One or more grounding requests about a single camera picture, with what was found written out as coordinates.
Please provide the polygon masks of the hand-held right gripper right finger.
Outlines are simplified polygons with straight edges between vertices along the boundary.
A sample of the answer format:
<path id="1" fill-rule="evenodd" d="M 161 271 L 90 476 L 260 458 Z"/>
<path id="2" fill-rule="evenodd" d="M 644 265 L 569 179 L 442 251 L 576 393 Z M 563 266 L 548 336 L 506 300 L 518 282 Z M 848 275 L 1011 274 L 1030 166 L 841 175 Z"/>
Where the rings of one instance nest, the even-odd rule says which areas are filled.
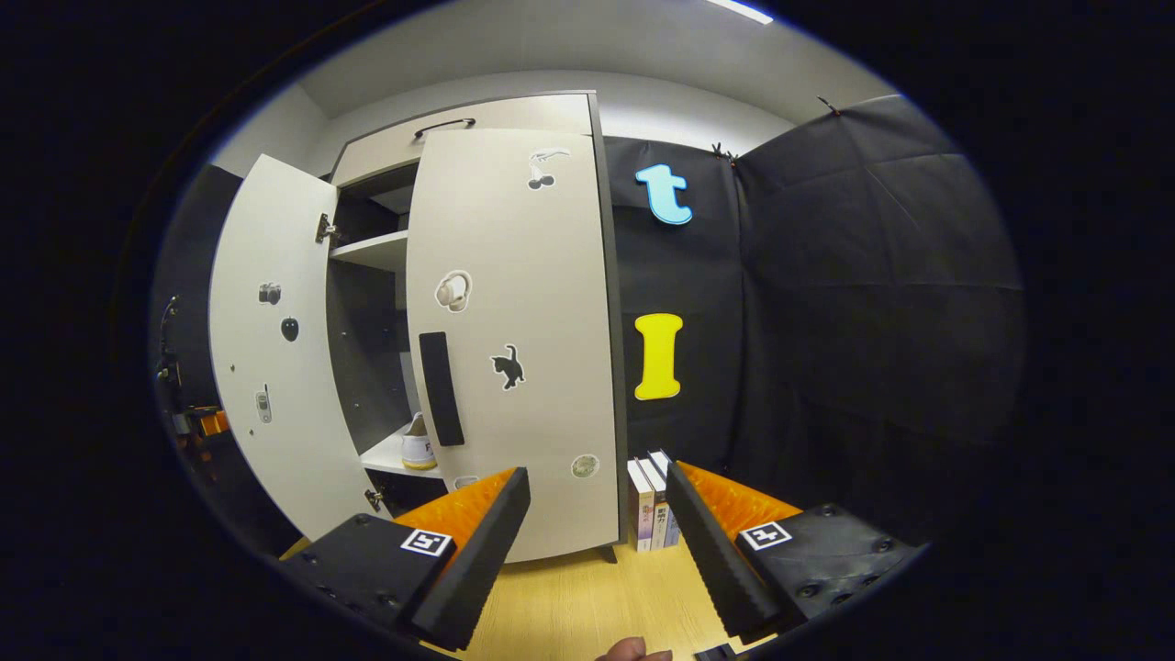
<path id="1" fill-rule="evenodd" d="M 835 503 L 800 510 L 687 463 L 671 461 L 665 483 L 721 627 L 743 645 L 842 611 L 922 552 Z"/>

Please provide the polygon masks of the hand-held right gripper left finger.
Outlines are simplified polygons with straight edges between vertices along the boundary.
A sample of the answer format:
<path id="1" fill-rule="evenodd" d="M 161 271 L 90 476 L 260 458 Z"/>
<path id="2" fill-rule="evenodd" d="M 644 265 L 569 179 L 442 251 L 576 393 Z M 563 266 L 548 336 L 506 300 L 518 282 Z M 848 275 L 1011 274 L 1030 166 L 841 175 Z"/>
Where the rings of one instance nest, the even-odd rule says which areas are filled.
<path id="1" fill-rule="evenodd" d="M 394 520 L 355 514 L 280 566 L 340 615 L 465 650 L 530 503 L 528 470 L 505 468 Z"/>

